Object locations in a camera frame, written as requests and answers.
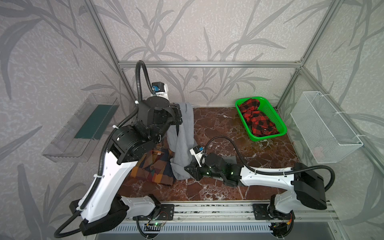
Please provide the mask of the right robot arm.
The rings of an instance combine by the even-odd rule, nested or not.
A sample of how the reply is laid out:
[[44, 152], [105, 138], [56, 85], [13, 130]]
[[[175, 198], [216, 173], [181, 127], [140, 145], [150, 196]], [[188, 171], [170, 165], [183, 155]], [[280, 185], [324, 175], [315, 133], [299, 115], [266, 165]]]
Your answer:
[[198, 157], [200, 161], [194, 161], [185, 167], [185, 171], [197, 181], [207, 177], [220, 180], [224, 185], [233, 188], [264, 186], [283, 189], [284, 193], [271, 197], [270, 215], [288, 215], [299, 209], [327, 209], [324, 178], [315, 171], [323, 166], [307, 167], [302, 163], [295, 163], [288, 168], [263, 169], [231, 163], [216, 154], [206, 157], [199, 154]]

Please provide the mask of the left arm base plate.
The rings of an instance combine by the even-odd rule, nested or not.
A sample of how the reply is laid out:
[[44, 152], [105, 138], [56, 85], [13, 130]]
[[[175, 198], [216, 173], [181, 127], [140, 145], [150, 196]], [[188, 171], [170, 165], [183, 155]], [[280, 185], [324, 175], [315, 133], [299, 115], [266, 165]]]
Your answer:
[[138, 216], [139, 221], [171, 221], [173, 220], [175, 213], [174, 204], [161, 204], [155, 207], [155, 209], [148, 216]]

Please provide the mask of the grey long sleeve shirt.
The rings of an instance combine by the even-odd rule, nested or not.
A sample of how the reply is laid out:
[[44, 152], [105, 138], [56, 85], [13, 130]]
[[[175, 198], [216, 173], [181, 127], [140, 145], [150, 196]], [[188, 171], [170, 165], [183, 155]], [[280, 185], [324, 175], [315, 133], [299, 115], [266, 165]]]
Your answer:
[[190, 150], [197, 146], [194, 139], [194, 111], [189, 103], [179, 103], [182, 113], [182, 124], [171, 126], [167, 131], [169, 149], [174, 152], [171, 158], [171, 167], [176, 180], [191, 179], [192, 176], [184, 167], [195, 164], [197, 161]]

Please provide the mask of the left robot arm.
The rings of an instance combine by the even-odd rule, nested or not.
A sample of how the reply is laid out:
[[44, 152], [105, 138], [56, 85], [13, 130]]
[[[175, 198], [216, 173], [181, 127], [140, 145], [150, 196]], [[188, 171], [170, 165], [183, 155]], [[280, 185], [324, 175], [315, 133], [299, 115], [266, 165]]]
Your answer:
[[118, 191], [143, 155], [163, 140], [169, 127], [181, 124], [178, 104], [158, 96], [140, 101], [109, 135], [92, 186], [82, 199], [71, 202], [73, 215], [65, 224], [81, 217], [82, 222], [74, 232], [89, 236], [112, 230], [125, 218], [156, 216], [161, 203], [155, 197], [126, 198]]

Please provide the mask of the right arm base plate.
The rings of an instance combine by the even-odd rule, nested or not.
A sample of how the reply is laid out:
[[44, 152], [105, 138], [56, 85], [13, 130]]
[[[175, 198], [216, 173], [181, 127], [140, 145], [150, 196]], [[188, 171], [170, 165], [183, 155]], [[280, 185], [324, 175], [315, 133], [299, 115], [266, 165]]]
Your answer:
[[291, 211], [288, 214], [281, 213], [270, 204], [253, 204], [252, 205], [255, 220], [283, 221], [289, 222], [295, 220], [295, 214]]

